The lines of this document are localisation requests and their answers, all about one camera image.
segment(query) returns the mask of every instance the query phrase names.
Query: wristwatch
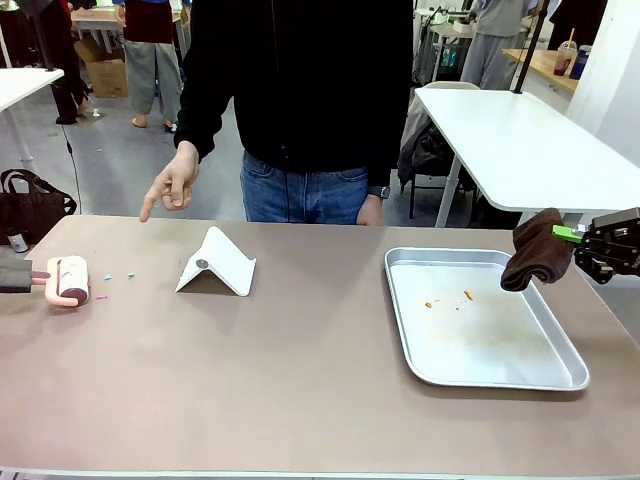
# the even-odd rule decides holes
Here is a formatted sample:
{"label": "wristwatch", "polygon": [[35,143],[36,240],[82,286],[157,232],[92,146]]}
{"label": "wristwatch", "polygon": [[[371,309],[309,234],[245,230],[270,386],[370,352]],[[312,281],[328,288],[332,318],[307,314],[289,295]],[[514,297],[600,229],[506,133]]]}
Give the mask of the wristwatch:
{"label": "wristwatch", "polygon": [[391,195],[391,187],[369,187],[367,191],[369,195],[375,195],[376,197],[380,197],[383,200],[389,198]]}

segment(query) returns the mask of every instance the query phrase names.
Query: pocket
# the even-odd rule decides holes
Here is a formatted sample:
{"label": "pocket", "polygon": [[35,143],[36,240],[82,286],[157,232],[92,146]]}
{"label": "pocket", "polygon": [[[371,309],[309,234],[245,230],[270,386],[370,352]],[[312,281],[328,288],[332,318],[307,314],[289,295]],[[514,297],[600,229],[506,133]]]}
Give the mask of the pocket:
{"label": "pocket", "polygon": [[273,167],[261,162],[257,158],[252,157],[249,153],[245,152],[243,162],[243,169],[245,173],[257,178],[269,178],[273,174]]}
{"label": "pocket", "polygon": [[369,170],[367,167],[352,168],[337,172],[336,176],[343,182],[362,182],[368,178]]}

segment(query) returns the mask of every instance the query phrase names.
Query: cardboard box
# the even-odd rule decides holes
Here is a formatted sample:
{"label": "cardboard box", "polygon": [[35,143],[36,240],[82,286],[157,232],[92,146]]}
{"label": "cardboard box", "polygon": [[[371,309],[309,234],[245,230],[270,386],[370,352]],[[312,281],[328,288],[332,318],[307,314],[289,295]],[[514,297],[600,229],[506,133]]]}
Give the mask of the cardboard box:
{"label": "cardboard box", "polygon": [[129,96],[127,69],[122,54],[107,53],[92,36],[75,43],[78,56],[87,66],[93,93],[100,98],[125,98]]}

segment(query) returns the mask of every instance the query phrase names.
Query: gray pants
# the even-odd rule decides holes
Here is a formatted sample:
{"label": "gray pants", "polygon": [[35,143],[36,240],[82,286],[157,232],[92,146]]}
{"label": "gray pants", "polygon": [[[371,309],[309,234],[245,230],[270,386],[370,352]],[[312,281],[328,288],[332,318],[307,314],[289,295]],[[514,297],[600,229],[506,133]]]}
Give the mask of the gray pants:
{"label": "gray pants", "polygon": [[180,69],[173,45],[168,43],[143,43],[125,40],[127,81],[131,105],[136,113],[151,112],[156,96],[156,71],[160,87],[160,113],[175,123],[180,110]]}
{"label": "gray pants", "polygon": [[502,49],[522,48],[526,38],[524,32],[514,37],[476,33],[460,81],[473,83],[483,90],[509,90],[517,65],[502,54]]}

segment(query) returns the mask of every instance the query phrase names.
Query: black sweater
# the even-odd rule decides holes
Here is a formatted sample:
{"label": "black sweater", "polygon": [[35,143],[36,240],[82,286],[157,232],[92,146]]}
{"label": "black sweater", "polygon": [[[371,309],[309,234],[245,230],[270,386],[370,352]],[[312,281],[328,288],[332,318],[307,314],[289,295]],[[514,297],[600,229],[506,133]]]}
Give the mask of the black sweater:
{"label": "black sweater", "polygon": [[176,146],[204,158],[234,97],[242,143],[289,172],[389,184],[407,114],[412,0],[195,0]]}

